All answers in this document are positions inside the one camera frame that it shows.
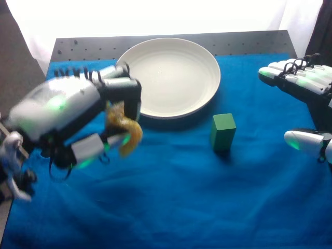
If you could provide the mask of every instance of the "white backdrop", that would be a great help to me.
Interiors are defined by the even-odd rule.
[[[7,0],[46,73],[56,38],[288,30],[305,54],[323,0]]]

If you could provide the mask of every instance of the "blue tablecloth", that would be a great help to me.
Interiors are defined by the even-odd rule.
[[[308,109],[258,79],[286,54],[217,57],[220,88],[181,120],[141,119],[144,139],[129,157],[111,151],[53,183],[48,159],[26,162],[38,176],[32,203],[15,201],[3,248],[230,248],[332,244],[332,179],[326,164],[288,147],[284,132],[313,128]],[[51,63],[53,70],[116,61]],[[209,145],[214,114],[233,113],[231,153]],[[78,136],[101,131],[99,115]]]

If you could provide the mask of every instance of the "green rectangular block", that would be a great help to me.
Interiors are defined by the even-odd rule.
[[[214,115],[210,134],[213,150],[230,149],[236,128],[232,113]]]

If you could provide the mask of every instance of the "perforated metal panel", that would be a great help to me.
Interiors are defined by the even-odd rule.
[[[51,61],[119,59],[131,47],[146,40],[175,37],[190,40],[215,56],[253,53],[288,53],[297,58],[287,31],[213,34],[58,38]]]

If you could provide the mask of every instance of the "plate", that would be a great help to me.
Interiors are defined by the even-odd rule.
[[[141,114],[151,118],[184,117],[205,106],[216,93],[221,73],[205,48],[188,40],[159,38],[125,52],[130,75],[142,85]]]

